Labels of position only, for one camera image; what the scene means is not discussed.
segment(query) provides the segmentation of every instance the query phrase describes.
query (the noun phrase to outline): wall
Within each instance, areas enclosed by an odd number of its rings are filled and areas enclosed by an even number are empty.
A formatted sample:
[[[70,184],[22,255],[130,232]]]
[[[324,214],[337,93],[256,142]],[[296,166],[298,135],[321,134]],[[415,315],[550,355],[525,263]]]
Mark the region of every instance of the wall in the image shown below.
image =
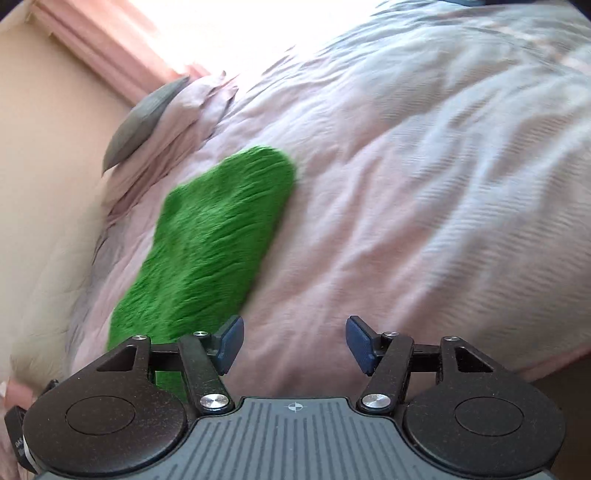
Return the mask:
[[[0,33],[0,380],[53,246],[90,201],[129,106],[52,38]]]

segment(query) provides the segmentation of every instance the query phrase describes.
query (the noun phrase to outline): green plush toy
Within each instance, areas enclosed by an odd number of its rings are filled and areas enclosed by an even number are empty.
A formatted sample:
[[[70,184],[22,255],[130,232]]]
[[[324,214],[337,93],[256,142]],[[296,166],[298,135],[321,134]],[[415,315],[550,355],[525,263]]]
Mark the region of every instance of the green plush toy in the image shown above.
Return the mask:
[[[109,348],[144,334],[175,342],[215,332],[244,302],[273,238],[295,169],[282,152],[254,147],[170,192],[154,244],[111,319]],[[184,395],[180,377],[157,384]]]

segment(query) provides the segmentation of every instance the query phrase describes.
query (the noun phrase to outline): bed sheet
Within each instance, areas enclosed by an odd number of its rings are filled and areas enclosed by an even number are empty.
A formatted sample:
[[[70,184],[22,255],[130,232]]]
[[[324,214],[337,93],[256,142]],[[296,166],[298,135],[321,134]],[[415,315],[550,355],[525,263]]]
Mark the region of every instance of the bed sheet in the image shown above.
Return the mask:
[[[459,335],[530,380],[584,355],[590,42],[566,2],[404,1],[290,53],[153,185],[122,196],[132,167],[114,172],[70,372],[104,351],[166,194],[253,145],[284,150],[298,181],[240,311],[233,395],[358,394],[352,314],[421,343]]]

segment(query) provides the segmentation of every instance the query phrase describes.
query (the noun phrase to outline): pillow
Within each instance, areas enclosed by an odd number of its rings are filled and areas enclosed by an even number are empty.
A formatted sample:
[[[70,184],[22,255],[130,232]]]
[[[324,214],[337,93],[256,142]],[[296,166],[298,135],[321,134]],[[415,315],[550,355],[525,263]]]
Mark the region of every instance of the pillow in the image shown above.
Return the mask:
[[[188,76],[167,83],[150,93],[129,112],[107,147],[103,173],[129,158],[148,139],[167,105],[188,83]]]

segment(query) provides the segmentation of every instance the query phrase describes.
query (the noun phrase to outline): bed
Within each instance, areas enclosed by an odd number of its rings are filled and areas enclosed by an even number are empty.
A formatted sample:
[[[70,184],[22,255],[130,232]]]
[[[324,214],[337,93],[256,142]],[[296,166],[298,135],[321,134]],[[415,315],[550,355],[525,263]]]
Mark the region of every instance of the bed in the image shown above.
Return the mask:
[[[167,193],[254,145],[286,152],[297,185],[239,312],[233,395],[359,394],[352,314],[420,343],[459,335],[529,381],[584,357],[590,42],[567,2],[386,1],[246,92],[193,82],[112,172],[63,374],[104,352]]]

